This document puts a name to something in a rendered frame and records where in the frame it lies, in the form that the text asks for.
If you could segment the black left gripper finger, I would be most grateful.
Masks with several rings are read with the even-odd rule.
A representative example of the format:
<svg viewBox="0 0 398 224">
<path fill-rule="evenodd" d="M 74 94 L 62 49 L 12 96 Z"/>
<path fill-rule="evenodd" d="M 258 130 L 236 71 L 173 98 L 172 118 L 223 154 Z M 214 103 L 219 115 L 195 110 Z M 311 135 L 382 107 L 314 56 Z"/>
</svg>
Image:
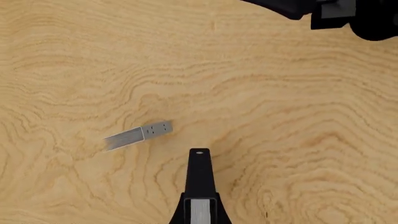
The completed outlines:
<svg viewBox="0 0 398 224">
<path fill-rule="evenodd" d="M 232 224 L 216 191 L 209 149 L 190 150 L 185 191 L 169 224 Z"/>
</svg>

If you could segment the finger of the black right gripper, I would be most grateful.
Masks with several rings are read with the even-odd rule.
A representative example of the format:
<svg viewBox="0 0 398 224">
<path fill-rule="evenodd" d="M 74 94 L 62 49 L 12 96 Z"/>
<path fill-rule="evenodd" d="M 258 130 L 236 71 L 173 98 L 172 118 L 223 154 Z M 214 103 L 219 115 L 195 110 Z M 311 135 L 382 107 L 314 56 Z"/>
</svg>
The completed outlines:
<svg viewBox="0 0 398 224">
<path fill-rule="evenodd" d="M 316 5 L 316 0 L 244 0 L 274 11 L 290 20 L 301 20 L 311 13 Z"/>
</svg>

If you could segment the small grey metal plate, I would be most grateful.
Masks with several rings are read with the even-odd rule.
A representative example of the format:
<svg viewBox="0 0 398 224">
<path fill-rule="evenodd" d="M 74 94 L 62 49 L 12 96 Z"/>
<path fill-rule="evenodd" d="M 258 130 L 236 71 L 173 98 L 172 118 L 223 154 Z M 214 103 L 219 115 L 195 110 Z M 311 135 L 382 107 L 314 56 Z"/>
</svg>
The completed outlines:
<svg viewBox="0 0 398 224">
<path fill-rule="evenodd" d="M 127 145 L 135 144 L 148 139 L 163 136 L 173 131 L 171 121 L 161 121 L 159 123 L 138 126 L 130 130 L 115 134 L 105 138 L 106 150 L 112 151 Z"/>
</svg>

